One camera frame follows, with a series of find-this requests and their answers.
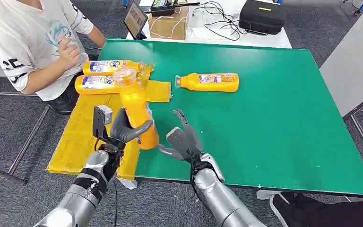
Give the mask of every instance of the metal chair leg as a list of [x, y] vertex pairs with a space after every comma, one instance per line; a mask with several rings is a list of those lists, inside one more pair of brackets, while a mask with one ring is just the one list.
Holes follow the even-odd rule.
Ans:
[[25, 95], [20, 92], [0, 92], [0, 96], [25, 96], [25, 97], [38, 97], [36, 94]]
[[20, 178], [18, 178], [16, 176], [13, 176], [11, 174], [3, 172], [2, 170], [0, 170], [0, 177], [5, 179], [5, 180], [12, 181], [12, 182], [14, 182], [16, 184], [19, 184], [19, 185], [26, 184], [26, 181], [24, 179], [20, 179]]
[[20, 185], [24, 185], [26, 183], [26, 181], [24, 179], [18, 178], [16, 176], [14, 176], [14, 172], [17, 168], [17, 166], [19, 165], [21, 159], [23, 158], [26, 150], [28, 149], [28, 147], [31, 144], [31, 141], [33, 140], [34, 136], [37, 134], [38, 129], [41, 127], [41, 124], [45, 118], [45, 116], [47, 115], [49, 111], [49, 107], [46, 106], [44, 111], [42, 112], [40, 118], [38, 119], [37, 123], [35, 124], [33, 130], [31, 131], [30, 135], [28, 136], [26, 142], [24, 143], [22, 149], [20, 150], [19, 154], [17, 155], [15, 161], [13, 162], [12, 166], [9, 169], [9, 172], [6, 173], [2, 170], [0, 170], [0, 177], [4, 178], [5, 180], [9, 180], [12, 181], [16, 184], [20, 184]]
[[31, 141], [33, 141], [34, 136], [37, 134], [38, 129], [40, 129], [40, 126], [46, 116], [46, 114], [49, 111], [49, 107], [46, 106], [43, 113], [41, 114], [40, 118], [38, 119], [37, 123], [35, 124], [33, 130], [31, 131], [30, 135], [28, 136], [26, 142], [24, 143], [22, 149], [20, 150], [19, 154], [17, 155], [15, 161], [13, 162], [12, 166], [9, 169], [9, 174], [13, 174], [18, 166], [18, 164], [20, 163], [21, 159], [23, 158], [26, 150], [28, 149], [28, 147], [30, 146]]

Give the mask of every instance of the clear bottle cap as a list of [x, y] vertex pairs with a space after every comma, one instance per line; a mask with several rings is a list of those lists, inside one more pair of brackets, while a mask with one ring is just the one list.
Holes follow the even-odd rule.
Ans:
[[126, 86], [136, 80], [137, 72], [134, 68], [124, 67], [113, 72], [112, 77], [118, 85]]
[[175, 86], [176, 88], [180, 88], [180, 87], [181, 87], [181, 82], [180, 82], [180, 80], [181, 80], [181, 77], [180, 77], [179, 75], [176, 75], [176, 76], [174, 77], [174, 86]]

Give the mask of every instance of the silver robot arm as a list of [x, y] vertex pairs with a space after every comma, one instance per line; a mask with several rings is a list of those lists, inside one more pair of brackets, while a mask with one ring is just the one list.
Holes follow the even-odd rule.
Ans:
[[59, 205], [35, 227], [86, 227], [114, 173], [106, 178], [104, 170], [109, 163], [104, 150], [92, 153]]
[[208, 207], [222, 227], [266, 227], [242, 203], [215, 171], [201, 169], [195, 176], [195, 185], [204, 194]]
[[112, 110], [104, 105], [94, 107], [93, 135], [102, 140], [98, 151], [87, 159], [59, 205], [34, 227], [87, 227], [100, 200], [107, 192], [107, 185], [113, 181], [126, 142], [138, 137], [153, 124], [146, 121], [138, 128], [132, 128], [124, 109], [120, 109], [112, 124], [111, 136], [105, 125], [112, 119]]
[[243, 204], [239, 197], [223, 184], [224, 177], [215, 159], [203, 151], [194, 128], [189, 125], [184, 113], [175, 110], [184, 131], [175, 127], [166, 139], [173, 148], [159, 145], [159, 150], [191, 164], [191, 183], [204, 195], [207, 206], [222, 227], [266, 227]]

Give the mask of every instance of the black shoe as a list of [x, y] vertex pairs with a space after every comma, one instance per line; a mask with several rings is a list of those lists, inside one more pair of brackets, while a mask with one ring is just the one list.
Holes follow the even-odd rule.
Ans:
[[296, 198], [296, 193], [292, 193], [292, 192], [283, 192], [281, 193], [281, 195], [275, 195], [273, 198], [273, 205], [276, 209], [276, 211], [274, 210], [273, 212], [276, 214], [276, 216], [278, 216], [279, 219], [284, 219], [284, 221], [286, 222], [286, 224], [289, 227], [306, 227], [301, 225], [300, 223], [298, 223], [295, 219], [294, 219], [294, 201]]

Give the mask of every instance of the laptop screen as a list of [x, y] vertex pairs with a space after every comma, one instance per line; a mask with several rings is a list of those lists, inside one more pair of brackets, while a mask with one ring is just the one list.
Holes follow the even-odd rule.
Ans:
[[124, 23], [134, 39], [138, 38], [148, 17], [135, 1], [130, 4]]

